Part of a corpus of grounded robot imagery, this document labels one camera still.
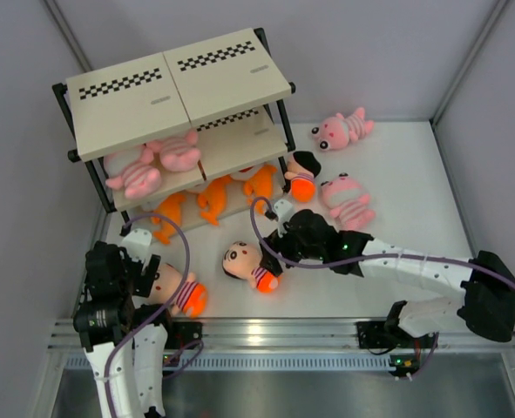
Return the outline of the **orange shark plush on shelf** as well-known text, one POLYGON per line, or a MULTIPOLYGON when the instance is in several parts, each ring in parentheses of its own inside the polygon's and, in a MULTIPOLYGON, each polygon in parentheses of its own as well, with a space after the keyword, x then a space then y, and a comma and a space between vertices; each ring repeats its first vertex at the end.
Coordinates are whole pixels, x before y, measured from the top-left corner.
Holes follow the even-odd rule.
MULTIPOLYGON (((186 195, 183 192, 176 192, 160 202, 151 202, 142 205, 146 212, 154 212, 158 215, 169 218, 177 226, 182 226, 182 204, 186 201, 186 195)), ((170 244, 170 238, 176 233, 176 229, 167 221, 159 217, 152 217, 151 221, 154 225, 159 225, 159 230, 152 233, 153 237, 161 244, 167 246, 170 244)))

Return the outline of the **pink frog plush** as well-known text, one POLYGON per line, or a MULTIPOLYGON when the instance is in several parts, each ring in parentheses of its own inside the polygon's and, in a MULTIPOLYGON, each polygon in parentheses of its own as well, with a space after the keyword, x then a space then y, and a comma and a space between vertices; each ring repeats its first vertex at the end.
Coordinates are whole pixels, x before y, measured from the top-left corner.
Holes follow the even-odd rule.
POLYGON ((374 126, 373 120, 366 119, 365 109, 359 107, 348 116, 336 113, 325 118, 311 130, 311 136, 320 151, 340 151, 366 138, 374 126))
POLYGON ((321 199, 343 231, 358 231, 376 217, 370 208, 370 194, 346 172, 320 185, 321 199))

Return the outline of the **pink frog plush shelf right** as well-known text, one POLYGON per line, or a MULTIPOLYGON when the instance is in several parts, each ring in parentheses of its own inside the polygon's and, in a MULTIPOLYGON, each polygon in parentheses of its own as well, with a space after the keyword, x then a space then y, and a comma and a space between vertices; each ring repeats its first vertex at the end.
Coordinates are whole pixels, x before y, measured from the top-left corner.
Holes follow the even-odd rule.
POLYGON ((201 151, 197 147, 198 132, 188 131, 183 136, 171 136, 153 140, 146 146, 159 155, 161 165, 169 172, 186 172, 200 161, 201 151))

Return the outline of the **pink frog plush shelf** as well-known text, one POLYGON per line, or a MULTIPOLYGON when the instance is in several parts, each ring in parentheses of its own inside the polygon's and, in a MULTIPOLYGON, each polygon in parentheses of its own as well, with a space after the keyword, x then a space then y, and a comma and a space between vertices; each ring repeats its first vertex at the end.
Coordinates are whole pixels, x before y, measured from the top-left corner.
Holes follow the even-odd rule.
POLYGON ((153 152, 145 145, 113 152, 103 157, 108 178, 105 185, 124 191, 127 199, 140 199, 155 192, 162 184, 160 171, 152 165, 153 152))
POLYGON ((171 136, 153 140, 146 146, 159 155, 161 165, 169 172, 186 172, 200 161, 201 151, 197 147, 198 132, 188 131, 183 136, 171 136))

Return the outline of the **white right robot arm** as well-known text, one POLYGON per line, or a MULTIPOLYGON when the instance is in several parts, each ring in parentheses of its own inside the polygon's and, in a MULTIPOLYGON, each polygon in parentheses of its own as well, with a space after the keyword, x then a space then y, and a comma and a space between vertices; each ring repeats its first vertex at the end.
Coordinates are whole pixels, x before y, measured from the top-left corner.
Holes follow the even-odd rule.
POLYGON ((481 251, 466 259, 418 253, 368 233, 337 230, 309 209, 273 218, 277 229, 259 238, 273 268, 281 263, 326 267, 341 275, 390 280, 436 295, 392 305, 384 332, 394 345, 460 324, 495 342, 508 342, 515 335, 515 277, 495 253, 481 251))

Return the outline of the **orange shark plush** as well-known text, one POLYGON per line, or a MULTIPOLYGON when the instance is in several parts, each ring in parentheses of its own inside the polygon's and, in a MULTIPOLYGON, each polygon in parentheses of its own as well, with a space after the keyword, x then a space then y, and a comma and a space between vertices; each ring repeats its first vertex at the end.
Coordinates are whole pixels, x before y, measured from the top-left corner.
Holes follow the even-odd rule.
POLYGON ((207 223, 219 224, 218 217, 227 208, 227 186, 232 182, 231 176, 226 175, 186 190, 195 196, 199 215, 207 223))
POLYGON ((230 177, 232 180, 242 183, 242 191, 247 197, 247 203, 251 205, 254 197, 264 197, 266 199, 272 197, 276 172, 275 166, 263 163, 233 172, 230 177))
MULTIPOLYGON (((176 192, 160 202, 151 202, 142 205, 146 212, 154 212, 158 215, 169 218, 177 226, 182 226, 182 204, 186 201, 186 195, 183 192, 176 192)), ((176 233, 176 229, 167 221, 159 217, 152 217, 151 221, 154 225, 159 225, 159 230, 152 233, 153 237, 161 244, 167 246, 170 244, 170 238, 176 233)))

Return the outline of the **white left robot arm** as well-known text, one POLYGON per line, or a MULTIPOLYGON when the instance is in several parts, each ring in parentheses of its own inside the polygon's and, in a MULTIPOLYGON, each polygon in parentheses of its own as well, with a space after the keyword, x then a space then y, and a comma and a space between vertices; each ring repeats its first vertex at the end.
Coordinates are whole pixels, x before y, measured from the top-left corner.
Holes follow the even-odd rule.
POLYGON ((174 325, 156 306, 135 307, 157 278, 160 258, 103 241, 85 255, 85 300, 73 317, 104 417, 164 417, 162 354, 174 325))

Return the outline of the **aluminium mounting rail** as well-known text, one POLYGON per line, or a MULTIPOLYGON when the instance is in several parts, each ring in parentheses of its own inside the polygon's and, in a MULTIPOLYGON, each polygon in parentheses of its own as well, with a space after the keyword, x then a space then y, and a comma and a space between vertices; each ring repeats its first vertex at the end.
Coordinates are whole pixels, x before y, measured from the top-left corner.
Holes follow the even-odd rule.
POLYGON ((506 343, 466 332, 442 333, 395 343, 373 320, 228 319, 175 320, 163 346, 166 370, 192 359, 199 370, 393 370, 407 358, 433 354, 515 353, 506 343))

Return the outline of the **pink frog plush shelf left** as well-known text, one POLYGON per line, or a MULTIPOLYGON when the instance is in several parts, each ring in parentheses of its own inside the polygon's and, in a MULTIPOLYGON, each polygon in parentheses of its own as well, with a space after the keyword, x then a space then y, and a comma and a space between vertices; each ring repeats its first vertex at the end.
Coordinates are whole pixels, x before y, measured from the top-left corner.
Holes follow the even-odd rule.
POLYGON ((124 191, 127 199, 140 199, 155 192, 162 184, 160 171, 152 165, 153 152, 145 145, 113 152, 103 157, 108 178, 105 185, 124 191))

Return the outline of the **boy doll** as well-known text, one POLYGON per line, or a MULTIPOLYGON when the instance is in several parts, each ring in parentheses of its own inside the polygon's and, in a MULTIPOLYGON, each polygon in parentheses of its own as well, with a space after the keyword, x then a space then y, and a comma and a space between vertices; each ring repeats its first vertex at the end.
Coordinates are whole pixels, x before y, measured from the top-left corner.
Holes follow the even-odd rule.
POLYGON ((289 193, 299 203, 308 203, 316 191, 315 180, 322 170, 321 163, 313 152, 296 151, 288 158, 284 178, 288 181, 289 193))
POLYGON ((173 295, 171 315, 184 314, 188 318, 201 316, 208 299, 207 288, 196 280, 194 273, 189 273, 182 281, 182 273, 169 264, 162 264, 156 274, 146 302, 148 305, 163 305, 173 295))

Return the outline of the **beige three-tier shelf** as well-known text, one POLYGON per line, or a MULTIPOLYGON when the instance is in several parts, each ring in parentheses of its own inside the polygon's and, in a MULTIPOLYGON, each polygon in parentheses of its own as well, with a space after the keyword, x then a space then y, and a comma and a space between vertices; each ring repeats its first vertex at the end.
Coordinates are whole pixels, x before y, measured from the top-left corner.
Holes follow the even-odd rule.
MULTIPOLYGON (((276 167, 271 199, 288 186, 283 175, 295 142, 288 120, 275 125, 269 105, 282 107, 295 86, 270 57, 261 29, 86 72, 55 84, 53 91, 76 140, 69 159, 85 164, 105 211, 119 213, 124 221, 145 212, 146 203, 183 192, 182 226, 209 224, 186 190, 253 165, 276 167), (105 185, 104 156, 190 130, 198 132, 201 151, 193 169, 169 172, 153 152, 152 165, 162 178, 155 192, 127 199, 123 190, 105 185)), ((218 220, 251 205, 242 183, 233 180, 227 186, 227 208, 218 220)))

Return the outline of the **boy doll table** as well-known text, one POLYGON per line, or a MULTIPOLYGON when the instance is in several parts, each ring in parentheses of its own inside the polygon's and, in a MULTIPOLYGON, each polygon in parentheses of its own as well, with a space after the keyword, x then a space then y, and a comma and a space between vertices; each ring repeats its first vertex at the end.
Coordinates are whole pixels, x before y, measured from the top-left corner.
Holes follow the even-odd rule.
POLYGON ((256 246, 235 241, 223 255, 222 269, 229 277, 245 280, 261 293, 272 293, 280 285, 281 277, 262 266, 262 260, 261 250, 256 246))

